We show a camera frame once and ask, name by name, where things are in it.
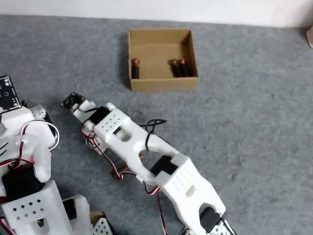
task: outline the cable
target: cable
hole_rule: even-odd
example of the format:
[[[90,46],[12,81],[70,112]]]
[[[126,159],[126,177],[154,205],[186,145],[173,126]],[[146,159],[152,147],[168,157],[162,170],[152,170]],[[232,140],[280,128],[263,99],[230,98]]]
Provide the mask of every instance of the cable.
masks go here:
[[[141,127],[145,127],[145,130],[148,132],[148,135],[147,135],[147,138],[146,138],[146,142],[145,142],[145,145],[146,145],[146,149],[149,151],[149,148],[148,148],[148,141],[149,141],[149,138],[150,138],[150,135],[154,133],[155,131],[155,128],[157,125],[161,125],[161,124],[164,124],[166,123],[167,120],[164,120],[164,119],[159,119],[159,118],[156,118],[156,119],[151,119],[150,121],[148,121],[145,125],[143,124],[140,124],[139,126]]]
[[[119,180],[122,180],[123,179],[123,175],[120,175],[118,173],[118,170],[116,169],[116,166],[115,164],[111,161],[111,159],[101,150],[101,148],[99,147],[99,145],[97,144],[96,140],[95,140],[95,137],[92,138],[92,141],[94,143],[94,145],[96,146],[96,148],[100,151],[100,153],[109,161],[109,163],[111,164],[115,174],[117,175],[118,179]]]
[[[52,123],[50,123],[50,122],[47,122],[47,121],[42,120],[42,119],[32,120],[32,121],[28,122],[27,124],[25,124],[23,126],[21,135],[25,135],[26,128],[33,122],[44,122],[48,126],[51,126],[51,127],[53,127],[55,129],[55,131],[57,133],[57,140],[56,140],[55,144],[51,148],[49,148],[49,150],[52,151],[53,149],[55,149],[59,145],[59,142],[60,142],[60,132],[59,132],[58,128],[55,125],[53,125]]]
[[[9,235],[15,235],[15,233],[9,228],[9,226],[6,225],[4,221],[5,217],[0,217],[0,224],[3,227],[3,229],[9,234]]]
[[[83,113],[89,113],[89,112],[92,112],[92,111],[96,111],[98,110],[99,108],[92,108],[92,109],[88,109],[86,111],[82,110],[82,109],[78,109],[79,111],[82,111]]]
[[[14,165],[9,165],[9,168],[11,169],[16,169],[18,167],[20,167],[21,165],[21,162],[22,162],[22,150],[23,150],[23,145],[24,145],[24,141],[22,141],[22,137],[26,134],[26,129],[27,127],[31,124],[31,123],[34,123],[34,122],[44,122],[45,124],[53,127],[57,133],[57,139],[56,139],[56,142],[55,144],[49,148],[50,151],[52,151],[53,149],[55,149],[58,145],[59,145],[59,142],[60,142],[60,132],[58,130],[58,128],[53,125],[52,123],[50,122],[46,122],[45,120],[42,120],[42,119],[34,119],[28,123],[26,123],[23,127],[22,127],[22,130],[21,130],[21,142],[20,142],[20,147],[19,147],[19,157],[17,158],[17,163],[14,164]]]
[[[165,226],[163,213],[162,213],[161,200],[160,200],[160,193],[159,192],[160,192],[160,189],[157,191],[157,194],[156,194],[157,195],[158,210],[160,212],[160,219],[161,219],[163,233],[164,233],[164,235],[168,235],[167,230],[166,230],[166,226]]]
[[[227,221],[223,217],[221,217],[220,220],[223,222],[224,226],[230,232],[231,235],[237,235],[237,233],[235,232],[235,230],[233,228],[230,229],[229,224],[227,223]]]

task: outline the black circuit board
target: black circuit board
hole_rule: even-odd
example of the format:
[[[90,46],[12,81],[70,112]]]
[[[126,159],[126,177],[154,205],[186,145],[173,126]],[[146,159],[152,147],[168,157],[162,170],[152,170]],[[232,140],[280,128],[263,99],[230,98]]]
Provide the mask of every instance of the black circuit board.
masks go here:
[[[21,102],[16,94],[9,75],[0,77],[0,114],[21,108]]]

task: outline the robotic arm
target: robotic arm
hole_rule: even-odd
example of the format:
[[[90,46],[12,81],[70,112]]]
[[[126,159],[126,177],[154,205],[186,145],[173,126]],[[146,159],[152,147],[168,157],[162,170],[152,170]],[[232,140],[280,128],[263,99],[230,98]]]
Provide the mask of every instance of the robotic arm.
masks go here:
[[[42,106],[22,106],[8,75],[0,77],[0,117],[0,196],[5,197],[1,206],[14,230],[9,234],[93,234],[86,198],[62,201],[50,180],[58,129]]]
[[[90,148],[100,154],[110,148],[126,162],[140,182],[158,185],[174,204],[190,234],[207,235],[219,226],[225,205],[189,157],[142,129],[111,103],[96,108],[95,103],[71,93],[62,106],[82,122],[81,132]],[[150,170],[143,166],[139,157],[145,149],[163,155]],[[230,235],[234,234],[232,229],[229,231]]]

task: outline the black wire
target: black wire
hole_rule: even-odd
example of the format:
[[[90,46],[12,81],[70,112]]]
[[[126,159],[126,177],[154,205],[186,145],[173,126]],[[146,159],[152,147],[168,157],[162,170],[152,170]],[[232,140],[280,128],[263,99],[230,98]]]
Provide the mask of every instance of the black wire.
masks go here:
[[[166,123],[167,120],[164,120],[164,119],[159,119],[159,118],[156,118],[156,119],[151,119],[150,121],[148,121],[145,125],[143,124],[140,124],[139,126],[141,127],[145,127],[145,130],[148,132],[148,135],[147,135],[147,138],[146,138],[146,142],[145,142],[145,145],[146,145],[146,149],[149,151],[149,148],[148,148],[148,142],[149,142],[149,138],[150,138],[150,135],[154,133],[155,131],[155,128],[157,125],[161,125],[161,124],[164,124]]]
[[[96,111],[96,110],[98,110],[99,108],[92,108],[92,109],[88,109],[88,110],[86,110],[86,111],[84,111],[84,110],[81,110],[81,109],[79,109],[80,111],[82,111],[82,112],[84,112],[84,113],[89,113],[89,112],[92,112],[92,111]]]
[[[221,217],[220,220],[223,222],[224,226],[230,232],[231,235],[237,235],[237,233],[235,232],[235,230],[233,228],[231,228],[231,229],[229,228],[229,226],[227,225],[227,223],[223,217]]]

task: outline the wire bundle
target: wire bundle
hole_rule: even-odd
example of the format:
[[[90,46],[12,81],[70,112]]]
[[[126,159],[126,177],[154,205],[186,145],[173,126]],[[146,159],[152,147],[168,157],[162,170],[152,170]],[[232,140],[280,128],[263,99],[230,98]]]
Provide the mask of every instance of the wire bundle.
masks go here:
[[[83,127],[84,127],[85,122],[83,122],[80,131],[81,131],[83,137],[86,140],[86,144],[88,145],[88,147],[90,147],[92,149],[97,149],[101,153],[101,155],[103,155],[108,160],[108,162],[111,164],[111,166],[113,168],[114,177],[116,179],[118,179],[118,180],[122,180],[124,178],[125,174],[130,174],[130,175],[136,176],[136,174],[131,172],[131,171],[123,171],[121,173],[118,172],[118,170],[117,170],[115,164],[113,163],[113,161],[99,147],[99,143],[97,143],[97,141],[96,141],[95,133],[94,132],[90,132],[90,134],[84,133]],[[163,123],[166,123],[166,122],[167,122],[167,120],[164,120],[164,119],[152,119],[152,120],[148,121],[146,124],[139,125],[141,127],[145,127],[145,130],[148,132],[148,135],[147,135],[147,138],[146,138],[146,141],[145,141],[146,149],[148,151],[149,151],[148,142],[149,142],[150,135],[154,133],[155,127],[157,125],[160,125],[160,124],[163,124]],[[160,188],[159,188],[159,186],[155,186],[152,190],[148,190],[148,185],[146,184],[146,182],[143,182],[143,184],[145,186],[145,191],[146,191],[146,193],[148,195],[154,195],[154,194],[157,193],[158,209],[159,209],[159,213],[160,213],[160,219],[161,219],[161,223],[162,223],[163,233],[165,235],[168,235],[168,233],[166,231],[166,226],[165,226],[165,221],[164,221],[162,209],[161,209],[161,202],[160,202],[160,195],[159,195]]]

